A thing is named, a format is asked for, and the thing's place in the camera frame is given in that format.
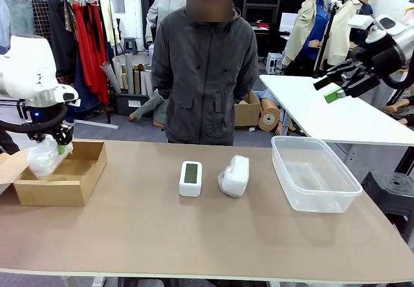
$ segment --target gray jacket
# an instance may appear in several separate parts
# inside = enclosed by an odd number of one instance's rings
[[[31,0],[0,0],[0,46],[10,47],[11,35],[34,35]]]
[[[230,23],[193,23],[183,8],[162,22],[154,46],[153,83],[169,99],[172,142],[230,145],[234,103],[258,77],[252,27],[234,11]]]

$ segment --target gray sweater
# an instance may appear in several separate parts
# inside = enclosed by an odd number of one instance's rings
[[[0,0],[0,46],[10,48],[11,35],[34,35],[31,0]]]

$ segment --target box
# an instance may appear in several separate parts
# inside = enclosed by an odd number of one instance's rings
[[[129,116],[132,112],[143,106],[148,99],[148,95],[136,95],[128,93],[114,93],[116,100],[117,113],[121,116]],[[154,112],[147,112],[143,117],[152,118]]]
[[[0,172],[14,166],[12,173],[19,167],[20,173],[8,178],[1,175],[0,184],[14,182],[21,205],[85,206],[107,163],[105,144],[73,141],[73,146],[73,153],[55,172],[42,179],[36,178],[27,167],[27,150],[10,156],[0,164]]]
[[[278,69],[276,65],[278,64],[278,61],[281,58],[282,58],[282,55],[280,53],[269,53],[267,55],[266,72],[268,75],[275,74],[275,70]]]
[[[235,105],[235,126],[236,127],[255,127],[260,116],[260,101],[253,91],[244,99],[245,103]]]

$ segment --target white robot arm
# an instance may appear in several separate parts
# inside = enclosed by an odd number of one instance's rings
[[[66,104],[80,105],[78,93],[56,79],[56,65],[48,41],[39,36],[12,36],[10,50],[0,56],[0,96],[24,99],[32,120],[15,125],[0,120],[0,129],[26,133],[41,142],[51,134],[59,145],[72,141],[73,127],[62,124]]]
[[[395,90],[414,84],[414,25],[399,23],[388,16],[373,19],[360,15],[353,17],[349,24],[368,30],[369,35],[353,50],[350,59],[329,69],[314,84],[316,90],[330,83],[341,86],[325,95],[328,103],[347,96],[356,98],[375,88],[381,80]],[[389,77],[399,69],[409,69],[407,78],[401,82]]]

